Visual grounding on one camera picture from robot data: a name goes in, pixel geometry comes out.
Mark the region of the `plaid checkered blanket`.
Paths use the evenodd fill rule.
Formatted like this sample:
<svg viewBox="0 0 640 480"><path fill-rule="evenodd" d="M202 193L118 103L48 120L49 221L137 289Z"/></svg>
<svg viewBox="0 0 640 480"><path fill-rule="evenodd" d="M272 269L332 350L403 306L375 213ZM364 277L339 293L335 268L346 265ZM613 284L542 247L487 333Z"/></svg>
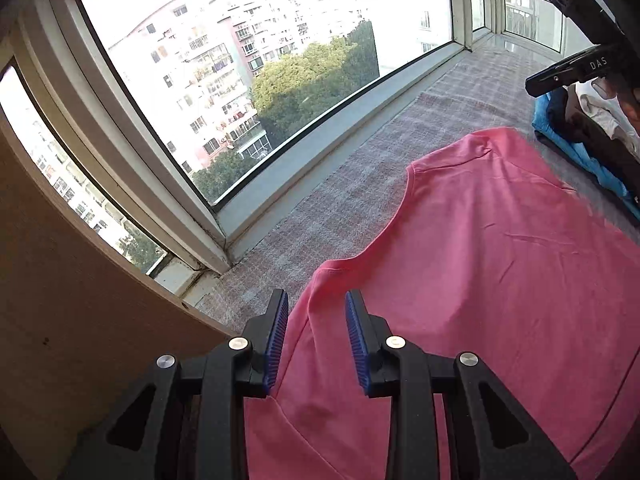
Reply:
<svg viewBox="0 0 640 480"><path fill-rule="evenodd" d="M367 129L341 165L322 170L318 183L294 198L282 220L269 222L267 234L238 264L222 275L203 275L184 300L229 330L262 312L274 288L296 301L321 263L356 256L382 231L404 195L410 162L491 127L518 129L561 180L638 240L623 207L536 141L534 101L524 81L550 62L495 37L436 70L384 114L381 128Z"/></svg>

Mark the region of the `white folded garment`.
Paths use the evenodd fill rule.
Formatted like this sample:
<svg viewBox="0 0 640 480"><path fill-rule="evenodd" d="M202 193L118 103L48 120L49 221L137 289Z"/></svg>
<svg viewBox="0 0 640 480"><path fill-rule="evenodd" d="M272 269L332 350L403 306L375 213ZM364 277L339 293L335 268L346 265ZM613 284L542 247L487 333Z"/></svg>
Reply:
<svg viewBox="0 0 640 480"><path fill-rule="evenodd" d="M620 107L618 99L603 99L592 82L578 82L575 92L582 111L602 128L611 140L619 140L627 151L639 157L639 135Z"/></svg>

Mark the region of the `large upright wooden board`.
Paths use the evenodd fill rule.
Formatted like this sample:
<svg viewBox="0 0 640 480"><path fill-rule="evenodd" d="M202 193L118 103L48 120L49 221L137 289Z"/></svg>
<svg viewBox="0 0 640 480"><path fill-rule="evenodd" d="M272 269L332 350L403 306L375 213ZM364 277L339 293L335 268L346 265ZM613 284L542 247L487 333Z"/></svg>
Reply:
<svg viewBox="0 0 640 480"><path fill-rule="evenodd" d="M225 336L106 246L2 127L1 427L36 477L55 478L158 356Z"/></svg>

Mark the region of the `pink shirt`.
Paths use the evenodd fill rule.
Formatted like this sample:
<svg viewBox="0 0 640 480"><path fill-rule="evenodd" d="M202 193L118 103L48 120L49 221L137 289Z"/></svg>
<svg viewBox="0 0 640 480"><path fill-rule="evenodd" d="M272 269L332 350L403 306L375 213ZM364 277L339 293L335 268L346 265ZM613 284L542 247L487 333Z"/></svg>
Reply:
<svg viewBox="0 0 640 480"><path fill-rule="evenodd" d="M271 396L245 404L254 479L381 479L390 404L358 384L345 295L427 352L476 353L596 478L639 414L639 248L515 130L413 162L398 211L356 257L314 271Z"/></svg>

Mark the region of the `brown folded garment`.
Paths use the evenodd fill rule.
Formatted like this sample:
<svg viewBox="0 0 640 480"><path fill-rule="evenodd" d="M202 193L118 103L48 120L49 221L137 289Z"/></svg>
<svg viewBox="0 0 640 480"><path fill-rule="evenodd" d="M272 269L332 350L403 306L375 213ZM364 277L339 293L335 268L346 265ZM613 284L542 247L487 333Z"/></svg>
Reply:
<svg viewBox="0 0 640 480"><path fill-rule="evenodd" d="M618 177L634 194L639 194L639 162L619 140L611 140L579 105L575 87L567 88L565 107L567 131L574 142L582 142L589 155Z"/></svg>

